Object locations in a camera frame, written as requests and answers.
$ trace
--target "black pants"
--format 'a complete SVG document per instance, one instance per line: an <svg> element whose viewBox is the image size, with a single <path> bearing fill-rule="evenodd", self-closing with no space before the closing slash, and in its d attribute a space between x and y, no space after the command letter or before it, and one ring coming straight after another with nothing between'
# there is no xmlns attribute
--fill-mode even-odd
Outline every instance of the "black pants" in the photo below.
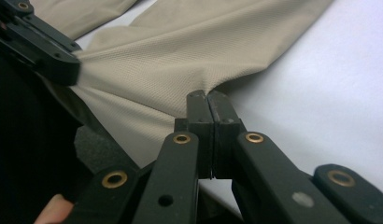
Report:
<svg viewBox="0 0 383 224"><path fill-rule="evenodd" d="M0 223L33 223L56 193L74 200L78 126L35 74L0 55Z"/></svg>

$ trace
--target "ribbed fabric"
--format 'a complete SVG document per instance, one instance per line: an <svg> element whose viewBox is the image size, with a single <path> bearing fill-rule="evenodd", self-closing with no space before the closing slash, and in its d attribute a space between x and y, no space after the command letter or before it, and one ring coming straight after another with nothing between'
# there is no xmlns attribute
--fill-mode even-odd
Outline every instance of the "ribbed fabric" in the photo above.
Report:
<svg viewBox="0 0 383 224"><path fill-rule="evenodd" d="M76 39L122 15L136 0L30 0L43 21Z"/></svg>
<svg viewBox="0 0 383 224"><path fill-rule="evenodd" d="M131 26L102 30L83 62L80 97L140 166L155 160L186 95L255 74L332 0L159 0Z"/></svg>

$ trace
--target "beige fabric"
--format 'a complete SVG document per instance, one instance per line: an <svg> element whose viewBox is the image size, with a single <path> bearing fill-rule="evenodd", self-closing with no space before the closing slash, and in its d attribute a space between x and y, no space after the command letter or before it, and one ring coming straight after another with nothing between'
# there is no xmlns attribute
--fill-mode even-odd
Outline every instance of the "beige fabric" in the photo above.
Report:
<svg viewBox="0 0 383 224"><path fill-rule="evenodd" d="M136 0L30 0L35 14L72 39L123 14Z"/></svg>
<svg viewBox="0 0 383 224"><path fill-rule="evenodd" d="M186 116L187 93L262 71L331 1L159 0L131 26L102 30L77 52L83 65L71 89L145 166L174 118Z"/></svg>

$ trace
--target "white surface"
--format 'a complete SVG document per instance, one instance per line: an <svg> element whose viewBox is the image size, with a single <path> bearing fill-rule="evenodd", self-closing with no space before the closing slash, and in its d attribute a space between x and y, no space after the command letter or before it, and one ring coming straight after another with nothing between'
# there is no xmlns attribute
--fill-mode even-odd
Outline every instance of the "white surface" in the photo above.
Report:
<svg viewBox="0 0 383 224"><path fill-rule="evenodd" d="M129 24L153 3L103 27ZM270 136L301 170L341 164L383 191L383 0L334 2L267 71L224 89L248 130ZM200 183L238 213L230 181Z"/></svg>

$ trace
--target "human hand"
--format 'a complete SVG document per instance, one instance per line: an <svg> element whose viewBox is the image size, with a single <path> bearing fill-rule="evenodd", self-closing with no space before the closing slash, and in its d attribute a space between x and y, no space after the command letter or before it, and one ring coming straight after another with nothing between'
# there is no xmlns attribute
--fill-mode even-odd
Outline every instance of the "human hand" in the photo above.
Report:
<svg viewBox="0 0 383 224"><path fill-rule="evenodd" d="M73 204L56 194L36 219L35 224L61 223L72 211Z"/></svg>

